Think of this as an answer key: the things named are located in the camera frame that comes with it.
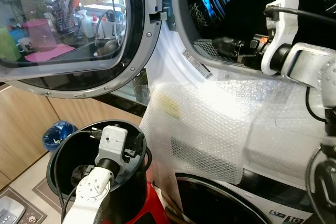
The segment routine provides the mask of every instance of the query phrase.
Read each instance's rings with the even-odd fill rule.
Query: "barcode sticker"
[[[197,71],[203,75],[205,79],[209,79],[211,76],[213,76],[211,71],[205,65],[195,60],[187,50],[185,50],[182,54],[197,69]]]

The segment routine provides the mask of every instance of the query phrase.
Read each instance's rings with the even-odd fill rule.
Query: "washing machine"
[[[275,0],[80,1],[2,0],[0,81],[35,94],[82,99],[124,86],[145,66],[151,85],[216,81],[221,70],[253,78],[264,76],[260,66],[245,66],[220,54],[213,40],[267,36],[262,12]],[[299,7],[333,17],[336,0],[300,0]],[[87,19],[75,12],[78,8],[87,10]],[[105,20],[93,22],[94,14],[106,15]],[[301,21],[295,42],[336,49],[333,28]],[[91,35],[84,28],[90,27],[88,22],[97,28],[89,32]],[[104,25],[112,27],[111,36],[92,36],[100,24],[104,32]],[[23,35],[14,36],[17,30]],[[178,180],[191,191],[211,191],[218,197],[218,205],[228,210],[230,203],[242,206],[239,211],[244,220],[302,223],[312,213],[305,191],[286,177],[272,179],[271,173],[271,169],[259,173],[246,169],[238,186],[192,175],[178,176]],[[259,190],[269,184],[276,185],[277,191]]]

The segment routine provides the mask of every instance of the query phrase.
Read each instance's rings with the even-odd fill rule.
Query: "label sticker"
[[[197,71],[203,75],[205,79],[209,79],[213,76],[211,71],[205,65],[195,60],[187,50],[185,50],[182,54],[197,69]]]
[[[282,213],[280,213],[280,212],[276,212],[276,211],[274,211],[274,210],[271,210],[269,213],[270,213],[271,215],[275,215],[275,216],[280,217],[280,218],[284,218],[284,217],[286,217],[285,214],[282,214]]]
[[[283,221],[282,224],[300,224],[303,223],[304,220],[300,218],[296,218],[293,216],[287,216],[287,218]]]

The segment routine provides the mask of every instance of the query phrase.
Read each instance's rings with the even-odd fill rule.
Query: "faucet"
[[[94,43],[95,43],[95,46],[98,48],[98,29],[99,29],[99,25],[100,25],[100,22],[101,22],[101,20],[103,19],[103,16],[107,13],[107,12],[113,12],[114,13],[114,16],[116,17],[116,15],[115,15],[115,11],[114,10],[112,10],[112,9],[107,9],[107,10],[105,10],[101,15],[100,15],[100,17],[99,17],[99,20],[98,20],[98,23],[97,23],[97,27],[96,27],[96,34],[94,35],[94,37],[95,37],[95,41],[94,41]]]

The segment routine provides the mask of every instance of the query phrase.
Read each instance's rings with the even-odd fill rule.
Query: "door glass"
[[[128,34],[135,46],[134,36],[142,35],[128,27],[132,7],[127,5],[125,0],[1,0],[0,80],[114,67],[120,72],[135,55],[124,57]]]

